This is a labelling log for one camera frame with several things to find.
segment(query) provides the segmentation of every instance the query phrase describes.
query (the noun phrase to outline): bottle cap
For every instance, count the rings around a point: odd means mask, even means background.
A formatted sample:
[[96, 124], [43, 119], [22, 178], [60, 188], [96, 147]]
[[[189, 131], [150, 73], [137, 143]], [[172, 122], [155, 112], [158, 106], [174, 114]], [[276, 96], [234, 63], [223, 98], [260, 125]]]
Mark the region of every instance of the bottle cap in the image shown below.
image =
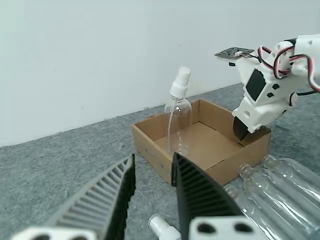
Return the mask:
[[176, 75], [170, 90], [170, 94], [173, 97], [183, 99], [186, 96], [190, 74], [191, 71], [189, 68], [185, 66], [179, 68], [178, 74]]
[[158, 238], [160, 238], [163, 232], [170, 227], [170, 225], [159, 214], [154, 214], [150, 217], [148, 226]]

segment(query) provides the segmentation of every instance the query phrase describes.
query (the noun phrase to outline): bottle neck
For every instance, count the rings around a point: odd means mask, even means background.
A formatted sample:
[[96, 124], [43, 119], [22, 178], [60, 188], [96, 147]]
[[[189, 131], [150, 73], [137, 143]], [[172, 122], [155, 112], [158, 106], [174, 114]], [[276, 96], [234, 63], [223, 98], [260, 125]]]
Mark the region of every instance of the bottle neck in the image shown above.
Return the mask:
[[223, 189], [233, 200], [236, 201], [239, 197], [239, 191], [234, 186], [228, 184], [224, 186]]
[[251, 167], [249, 164], [242, 164], [238, 170], [240, 176], [243, 180], [249, 180], [253, 177], [255, 173], [255, 169]]
[[269, 170], [275, 169], [278, 166], [278, 164], [279, 160], [271, 155], [265, 156], [262, 160], [262, 165]]
[[184, 98], [175, 97], [175, 96], [172, 96], [172, 95], [170, 95], [170, 96], [171, 96], [171, 99], [176, 101], [177, 103], [181, 103], [183, 101], [183, 99], [184, 99]]

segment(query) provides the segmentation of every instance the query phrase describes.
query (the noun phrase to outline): screw hole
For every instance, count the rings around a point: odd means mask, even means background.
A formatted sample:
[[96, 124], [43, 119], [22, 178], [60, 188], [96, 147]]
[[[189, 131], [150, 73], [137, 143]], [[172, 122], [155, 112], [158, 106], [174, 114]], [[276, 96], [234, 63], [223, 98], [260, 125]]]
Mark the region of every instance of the screw hole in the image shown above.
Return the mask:
[[216, 229], [207, 223], [201, 223], [198, 225], [198, 232], [204, 234], [213, 234], [216, 232]]
[[237, 231], [237, 232], [243, 232], [243, 233], [252, 233], [254, 230], [248, 226], [247, 224], [245, 223], [237, 223], [235, 226], [234, 226], [234, 229]]
[[250, 112], [244, 111], [244, 115], [245, 115], [247, 118], [250, 118]]
[[88, 239], [84, 236], [76, 236], [76, 237], [72, 238], [71, 240], [88, 240]]
[[49, 235], [43, 234], [43, 235], [40, 235], [40, 236], [36, 236], [32, 240], [49, 240], [49, 239], [50, 239]]

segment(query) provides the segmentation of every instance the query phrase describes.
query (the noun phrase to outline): white wall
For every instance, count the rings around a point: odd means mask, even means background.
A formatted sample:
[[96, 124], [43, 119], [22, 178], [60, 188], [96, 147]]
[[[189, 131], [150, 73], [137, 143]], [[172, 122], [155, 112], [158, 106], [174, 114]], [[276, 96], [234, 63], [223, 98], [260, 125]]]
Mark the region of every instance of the white wall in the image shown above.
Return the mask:
[[179, 65], [189, 96], [238, 83], [216, 52], [319, 21], [319, 0], [1, 0], [0, 146], [163, 104]]

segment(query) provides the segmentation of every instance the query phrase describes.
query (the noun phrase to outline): clear plastic bottle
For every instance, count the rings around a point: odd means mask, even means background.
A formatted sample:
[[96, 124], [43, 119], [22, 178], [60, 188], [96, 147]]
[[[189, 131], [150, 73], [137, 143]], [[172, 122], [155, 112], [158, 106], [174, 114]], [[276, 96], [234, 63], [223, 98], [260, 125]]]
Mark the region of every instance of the clear plastic bottle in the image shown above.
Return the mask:
[[320, 206], [320, 176], [291, 158], [276, 159], [267, 155], [262, 164], [315, 205]]
[[268, 240], [303, 240], [303, 236], [261, 198], [248, 198], [243, 191], [230, 184], [224, 190]]
[[171, 98], [164, 107], [167, 117], [167, 150], [170, 154], [177, 152], [188, 156], [190, 152], [192, 126], [192, 106], [185, 99], [191, 71], [187, 67], [180, 67], [172, 83]]
[[304, 239], [319, 231], [320, 222], [315, 217], [319, 209], [281, 178], [264, 168], [243, 164], [239, 168], [245, 191], [259, 196], [282, 218], [298, 230]]

